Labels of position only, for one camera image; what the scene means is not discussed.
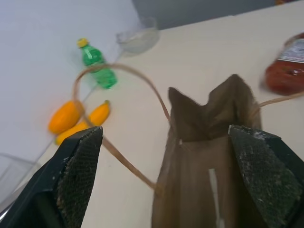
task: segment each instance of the orange squash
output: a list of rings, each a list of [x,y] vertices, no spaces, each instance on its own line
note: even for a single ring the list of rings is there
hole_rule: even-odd
[[[48,130],[53,134],[60,134],[72,128],[80,119],[80,113],[73,101],[66,102],[57,112],[53,115],[48,124]]]
[[[108,118],[110,114],[110,102],[105,101],[102,105],[98,106],[90,115],[89,119],[95,126],[100,126]],[[61,133],[55,139],[55,144],[60,145],[67,137],[75,134],[76,132],[82,131],[89,128],[85,121],[81,121],[71,129]]]

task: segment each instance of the bottle label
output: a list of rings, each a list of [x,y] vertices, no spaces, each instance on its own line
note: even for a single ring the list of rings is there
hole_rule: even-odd
[[[278,58],[289,62],[304,63],[304,39],[297,39]]]

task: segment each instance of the white table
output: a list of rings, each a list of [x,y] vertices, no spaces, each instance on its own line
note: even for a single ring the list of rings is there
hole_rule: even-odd
[[[303,9],[304,1],[299,1],[163,30],[153,49],[119,62],[148,75],[168,109],[169,86],[205,104],[209,92],[233,73],[240,74],[262,102],[278,97],[259,84],[283,43],[303,30]],[[156,181],[168,123],[157,98],[144,82],[125,72],[117,75],[119,83],[113,89],[97,89],[89,96],[87,110],[92,111],[105,99],[111,101],[112,113],[103,125],[105,135],[131,163]],[[303,102],[304,98],[299,98],[262,110],[264,130],[281,136],[302,159]],[[56,149],[51,145],[39,162],[45,163]],[[102,147],[82,227],[148,228],[152,199],[152,190]]]

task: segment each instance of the paper bag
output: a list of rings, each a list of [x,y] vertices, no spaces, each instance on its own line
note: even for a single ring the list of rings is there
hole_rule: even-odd
[[[240,174],[228,128],[261,128],[250,88],[232,75],[199,105],[174,88],[152,228],[266,228]]]

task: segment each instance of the red bottle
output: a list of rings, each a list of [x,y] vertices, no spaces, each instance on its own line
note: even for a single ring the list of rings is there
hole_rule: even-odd
[[[265,77],[267,86],[275,93],[291,95],[304,91],[304,32],[285,43]]]

